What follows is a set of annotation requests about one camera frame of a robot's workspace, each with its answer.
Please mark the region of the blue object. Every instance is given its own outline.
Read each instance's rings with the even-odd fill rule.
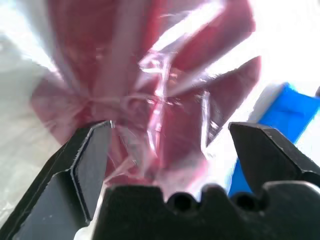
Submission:
[[[317,114],[319,108],[319,97],[300,94],[290,84],[286,83],[258,123],[278,129],[287,139],[295,143]],[[228,195],[232,196],[238,192],[252,192],[239,160],[235,164]]]

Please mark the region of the plastic wrap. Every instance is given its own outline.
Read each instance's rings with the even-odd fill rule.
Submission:
[[[115,121],[106,185],[157,185],[165,198],[205,183],[228,191],[228,122],[254,122],[268,82],[305,74],[288,71],[302,60],[275,57],[300,40],[263,26],[271,2],[0,1],[0,225],[74,131],[102,120]]]

